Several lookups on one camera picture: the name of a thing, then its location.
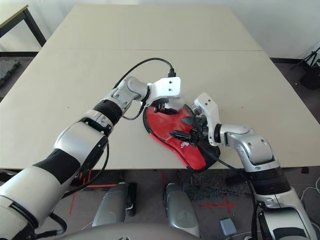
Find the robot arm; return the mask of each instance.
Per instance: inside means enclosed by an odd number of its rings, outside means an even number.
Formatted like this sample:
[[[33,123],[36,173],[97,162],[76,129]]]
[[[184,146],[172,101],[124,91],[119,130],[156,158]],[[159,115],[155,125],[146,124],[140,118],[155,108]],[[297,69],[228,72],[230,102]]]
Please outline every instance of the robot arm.
[[[129,76],[66,128],[45,160],[25,168],[0,187],[0,239],[35,238],[34,229],[51,214],[76,174],[96,165],[108,136],[132,101],[141,101],[144,106],[159,102],[160,111],[178,111],[184,104],[180,84],[179,77],[145,84]]]
[[[258,218],[264,239],[285,236],[317,239],[296,191],[289,185],[267,140],[246,125],[221,124],[218,106],[206,93],[194,101],[193,111],[206,118],[205,132],[210,145],[231,147],[238,153],[253,185],[255,199],[263,209]]]

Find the black tripod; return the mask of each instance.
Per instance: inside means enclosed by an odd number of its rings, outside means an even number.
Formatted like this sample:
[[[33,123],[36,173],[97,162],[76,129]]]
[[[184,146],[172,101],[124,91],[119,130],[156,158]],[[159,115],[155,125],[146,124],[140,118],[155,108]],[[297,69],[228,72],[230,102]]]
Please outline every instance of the black tripod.
[[[319,51],[319,50],[320,50],[320,47],[318,47],[317,50],[312,51],[308,56],[306,56],[304,59],[302,59],[302,60],[301,60],[300,62],[298,62],[296,65],[294,65],[294,66],[291,68],[291,70],[294,69],[295,67],[299,66],[299,65],[302,64],[303,62],[308,62],[308,61],[313,57],[312,62],[311,62],[311,64],[310,64],[310,66],[312,67],[313,64],[314,64],[314,61],[315,61],[315,59],[316,59],[316,57],[317,57],[317,55],[318,55],[318,51]]]

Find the black cable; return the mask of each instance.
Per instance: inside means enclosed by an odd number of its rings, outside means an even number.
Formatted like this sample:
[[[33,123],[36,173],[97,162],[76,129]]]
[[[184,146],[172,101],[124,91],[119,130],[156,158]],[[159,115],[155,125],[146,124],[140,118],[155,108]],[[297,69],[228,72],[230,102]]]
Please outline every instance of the black cable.
[[[86,182],[85,184],[78,186],[70,191],[67,191],[61,199],[64,199],[65,197],[68,197],[72,194],[74,194],[75,192],[78,192],[81,189],[84,189],[86,186],[90,185],[91,183],[93,183],[95,180],[97,180],[97,178],[103,173],[103,171],[106,169],[108,160],[109,160],[109,143],[106,144],[107,150],[106,150],[106,158],[104,161],[104,164],[101,168],[101,170],[97,173],[97,175],[94,176],[94,178],[92,178],[90,181]]]
[[[253,206],[253,214],[252,214],[252,218],[251,218],[251,237],[252,237],[252,240],[258,240],[257,208],[259,205],[256,203],[255,192],[254,192],[254,189],[251,185],[250,179],[240,169],[235,168],[234,166],[231,166],[231,165],[227,164],[226,162],[220,160],[217,156],[215,156],[214,154],[211,154],[211,152],[206,150],[205,148],[203,148],[203,150],[209,156],[211,156],[214,160],[216,160],[217,162],[221,163],[222,165],[225,165],[227,168],[238,173],[245,180],[245,182],[248,184],[250,194],[251,194],[251,199],[252,199],[252,206]]]
[[[174,67],[172,66],[172,64],[171,64],[170,62],[168,62],[167,60],[165,60],[165,59],[163,59],[163,58],[160,58],[160,57],[152,57],[152,58],[145,59],[145,60],[137,63],[136,65],[134,65],[132,68],[130,68],[130,70],[127,71],[127,72],[120,78],[120,80],[114,85],[113,88],[115,89],[116,87],[118,87],[118,85],[121,83],[121,81],[122,81],[123,79],[125,79],[125,77],[128,76],[128,74],[131,73],[134,69],[136,69],[136,68],[139,67],[140,65],[142,65],[142,64],[144,64],[144,63],[147,63],[147,62],[150,62],[150,61],[161,61],[161,62],[166,63],[166,64],[169,66],[169,68],[170,68],[169,73],[168,73],[168,78],[171,78],[171,77],[175,77],[175,76],[176,76],[175,69],[174,69]],[[139,110],[139,112],[138,112],[138,114],[137,114],[136,116],[134,116],[134,117],[122,116],[122,117],[123,117],[124,119],[126,119],[126,120],[131,120],[131,121],[137,119],[137,118],[140,116],[140,114],[143,112],[145,105],[146,105],[146,99],[142,101],[142,105],[141,105],[140,110]]]
[[[114,89],[121,83],[121,81],[123,79],[125,79],[126,76],[128,76],[129,73],[131,73],[133,70],[135,70],[137,67],[139,67],[140,65],[146,63],[146,62],[150,62],[150,61],[161,61],[161,62],[164,62],[166,63],[169,67],[170,67],[170,71],[169,71],[169,74],[172,74],[173,77],[175,77],[175,69],[174,67],[171,65],[170,62],[168,62],[167,60],[163,59],[163,58],[160,58],[160,57],[152,57],[152,58],[148,58],[146,60],[143,60],[139,63],[137,63],[136,65],[134,65],[132,68],[130,68],[129,71],[127,71],[121,78],[120,80],[114,85]]]
[[[141,105],[141,107],[140,107],[140,109],[139,109],[139,112],[138,112],[138,114],[136,115],[136,116],[134,116],[134,117],[127,117],[127,116],[122,116],[124,119],[126,119],[126,120],[135,120],[135,119],[137,119],[139,116],[140,116],[140,114],[144,111],[144,108],[145,108],[145,106],[146,106],[146,101],[144,101],[144,102],[142,102],[142,105]]]
[[[253,214],[251,218],[251,237],[252,240],[258,240],[258,232],[257,232],[257,209],[259,204],[254,204]]]
[[[56,215],[52,212],[52,213],[50,213],[49,218],[51,218],[53,221],[55,221],[57,224],[59,224],[61,226],[61,229],[60,230],[50,230],[50,231],[45,231],[45,232],[39,233],[35,236],[35,239],[43,239],[43,238],[53,237],[53,236],[64,234],[66,232],[67,224],[61,217],[59,217],[58,215]]]
[[[307,208],[306,208],[306,204],[305,204],[305,201],[302,200],[301,201],[302,205],[303,205],[303,208],[305,210],[305,212],[307,212]],[[315,220],[313,220],[311,217],[308,216],[308,218],[310,219],[311,222],[313,222],[314,224],[318,225],[320,227],[320,224],[318,222],[316,222]]]

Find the table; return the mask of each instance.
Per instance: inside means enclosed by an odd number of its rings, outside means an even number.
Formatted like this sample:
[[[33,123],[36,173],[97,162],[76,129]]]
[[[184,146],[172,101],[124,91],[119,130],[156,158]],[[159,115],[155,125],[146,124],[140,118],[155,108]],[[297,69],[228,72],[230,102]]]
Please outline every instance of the table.
[[[223,123],[254,128],[283,167],[319,165],[319,124],[229,9],[77,5],[0,103],[0,168],[21,169],[44,159],[65,127],[95,106],[130,67],[150,57],[173,64],[187,104],[207,92]],[[132,75],[148,83],[167,70],[152,62]],[[135,105],[127,115],[137,110]],[[120,120],[109,142],[108,169],[184,168],[148,136],[141,117]],[[221,152],[223,161],[242,166],[232,149]]]
[[[0,38],[10,31],[15,25],[25,21],[41,47],[46,43],[46,39],[31,16],[28,5],[21,3],[0,4]]]

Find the red tape line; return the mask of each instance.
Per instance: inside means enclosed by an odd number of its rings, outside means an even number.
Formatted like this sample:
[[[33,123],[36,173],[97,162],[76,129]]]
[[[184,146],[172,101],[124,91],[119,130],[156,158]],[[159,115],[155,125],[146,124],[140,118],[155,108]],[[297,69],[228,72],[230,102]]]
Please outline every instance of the red tape line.
[[[74,205],[75,205],[75,199],[76,199],[76,194],[74,193],[72,195],[72,200],[71,200],[70,209],[69,209],[69,215],[72,215],[72,210],[73,210]]]
[[[222,207],[227,207],[227,208],[235,208],[236,205],[231,203],[231,204],[201,204],[199,205],[200,207],[204,207],[204,208],[222,208]]]

